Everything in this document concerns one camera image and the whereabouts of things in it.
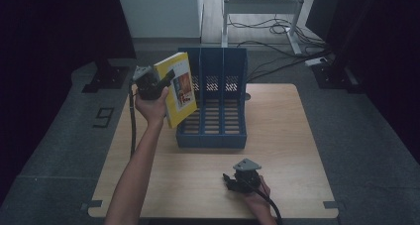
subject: white wall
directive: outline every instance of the white wall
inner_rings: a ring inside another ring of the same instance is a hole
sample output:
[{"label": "white wall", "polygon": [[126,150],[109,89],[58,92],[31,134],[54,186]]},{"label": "white wall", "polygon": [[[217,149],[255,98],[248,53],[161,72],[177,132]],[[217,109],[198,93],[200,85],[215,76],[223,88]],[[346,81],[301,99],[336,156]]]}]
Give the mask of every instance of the white wall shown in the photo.
[{"label": "white wall", "polygon": [[200,38],[203,0],[120,0],[132,38]]}]

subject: black stand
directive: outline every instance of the black stand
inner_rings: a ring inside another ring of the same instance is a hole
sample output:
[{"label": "black stand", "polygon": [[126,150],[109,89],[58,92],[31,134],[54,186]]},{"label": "black stand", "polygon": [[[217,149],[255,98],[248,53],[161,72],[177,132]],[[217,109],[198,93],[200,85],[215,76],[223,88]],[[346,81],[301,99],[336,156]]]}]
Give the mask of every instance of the black stand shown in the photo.
[{"label": "black stand", "polygon": [[83,93],[96,93],[99,89],[120,89],[126,79],[129,68],[127,66],[111,66],[106,58],[95,60],[98,70],[90,84],[86,84]]},{"label": "black stand", "polygon": [[350,51],[355,44],[358,30],[370,11],[374,0],[366,0],[360,13],[349,28],[343,45],[331,65],[314,65],[312,70],[320,88],[347,89],[352,93],[363,92],[358,81],[348,68]]}]

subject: gray carpet floor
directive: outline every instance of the gray carpet floor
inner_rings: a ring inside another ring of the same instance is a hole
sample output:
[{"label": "gray carpet floor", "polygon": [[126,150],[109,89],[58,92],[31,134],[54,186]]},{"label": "gray carpet floor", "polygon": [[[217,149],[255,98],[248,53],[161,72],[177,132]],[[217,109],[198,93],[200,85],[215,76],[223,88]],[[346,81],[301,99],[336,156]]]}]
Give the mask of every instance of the gray carpet floor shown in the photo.
[{"label": "gray carpet floor", "polygon": [[[115,66],[145,65],[175,51],[140,51],[137,60],[110,61]],[[249,49],[249,72],[280,56]],[[289,61],[279,59],[264,69]],[[0,224],[103,223],[103,219],[91,218],[86,206],[108,153],[127,87],[82,93],[95,70],[91,63],[73,73],[67,99],[2,204]],[[251,83],[296,85],[339,204],[337,219],[285,219],[284,224],[420,224],[420,167],[366,95],[320,89],[311,68],[303,63]],[[107,128],[93,127],[106,123],[107,119],[97,118],[101,108],[114,109]]]}]

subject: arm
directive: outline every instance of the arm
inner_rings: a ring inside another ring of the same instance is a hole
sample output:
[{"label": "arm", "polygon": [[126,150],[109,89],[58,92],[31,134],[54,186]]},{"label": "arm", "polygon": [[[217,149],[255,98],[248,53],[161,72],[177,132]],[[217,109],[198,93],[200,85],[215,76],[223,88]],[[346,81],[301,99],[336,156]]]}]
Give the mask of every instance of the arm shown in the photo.
[{"label": "arm", "polygon": [[[270,193],[269,187],[265,184],[263,176],[260,175],[262,184],[260,185],[259,190],[267,195]],[[257,217],[260,224],[262,225],[276,225],[274,218],[271,216],[271,211],[269,208],[269,203],[266,202],[261,196],[253,193],[244,194],[244,201],[250,208],[251,212]]]},{"label": "arm", "polygon": [[123,171],[112,196],[105,224],[138,224],[148,190],[158,136],[165,115],[167,87],[156,101],[142,100],[137,94],[136,108],[148,121],[148,127]]}]

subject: blue plastic file organizer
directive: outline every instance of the blue plastic file organizer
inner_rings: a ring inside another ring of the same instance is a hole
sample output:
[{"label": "blue plastic file organizer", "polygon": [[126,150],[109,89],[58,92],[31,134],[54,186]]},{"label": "blue plastic file organizer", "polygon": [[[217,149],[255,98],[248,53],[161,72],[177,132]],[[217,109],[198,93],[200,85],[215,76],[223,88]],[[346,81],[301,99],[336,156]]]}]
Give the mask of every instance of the blue plastic file organizer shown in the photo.
[{"label": "blue plastic file organizer", "polygon": [[246,49],[182,48],[187,52],[198,110],[180,123],[180,148],[243,149],[247,141]]}]

